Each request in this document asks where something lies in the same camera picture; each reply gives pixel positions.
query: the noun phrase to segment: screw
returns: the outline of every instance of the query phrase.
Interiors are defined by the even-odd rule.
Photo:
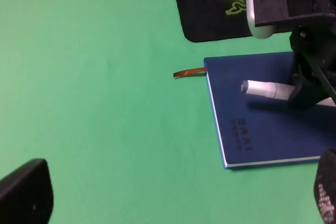
[[[305,31],[300,32],[300,37],[301,37],[302,39],[305,39],[306,36],[307,36],[307,33],[306,33]]]

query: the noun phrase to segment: white plastic part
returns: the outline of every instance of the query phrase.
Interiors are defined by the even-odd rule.
[[[244,81],[241,90],[246,94],[260,95],[279,100],[288,100],[294,90],[294,86],[275,83],[275,82],[262,82],[262,81]],[[318,105],[335,107],[335,103],[331,98],[327,98]]]
[[[275,32],[275,26],[255,26],[254,4],[253,0],[246,0],[248,27],[254,37],[257,39],[267,39]]]

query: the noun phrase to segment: notebook cover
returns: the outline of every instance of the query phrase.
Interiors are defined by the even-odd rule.
[[[205,58],[226,168],[317,161],[336,148],[336,108],[290,110],[286,101],[243,94],[244,80],[288,83],[292,52]]]

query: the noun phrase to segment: mouse pad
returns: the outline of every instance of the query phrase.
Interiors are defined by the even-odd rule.
[[[251,36],[244,0],[176,0],[184,36],[204,42]],[[290,31],[278,27],[277,32]]]

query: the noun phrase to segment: black object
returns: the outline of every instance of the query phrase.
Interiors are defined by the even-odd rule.
[[[324,152],[314,183],[314,197],[323,221],[336,223],[336,151]]]
[[[192,42],[251,36],[244,0],[176,0],[184,36]],[[277,32],[292,31],[279,24]]]
[[[292,27],[295,53],[289,106],[308,109],[331,97],[336,102],[335,0],[254,0],[255,24]]]
[[[48,164],[33,159],[0,180],[0,223],[47,224],[54,197]]]

